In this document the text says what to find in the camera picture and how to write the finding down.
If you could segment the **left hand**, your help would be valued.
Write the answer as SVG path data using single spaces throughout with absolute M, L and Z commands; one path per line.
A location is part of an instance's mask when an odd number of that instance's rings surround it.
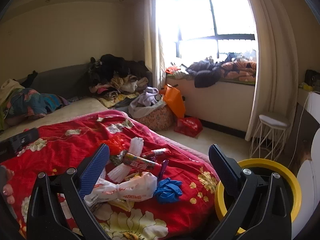
M 1 165 L 1 171 L 5 171 L 5 181 L 6 184 L 4 184 L 4 186 L 2 187 L 2 193 L 4 198 L 6 199 L 7 203 L 9 205 L 12 205 L 15 203 L 15 198 L 13 196 L 14 191 L 12 188 L 12 185 L 10 183 L 8 183 L 9 180 L 11 180 L 13 178 L 13 176 L 15 175 L 15 172 L 7 169 L 5 166 Z

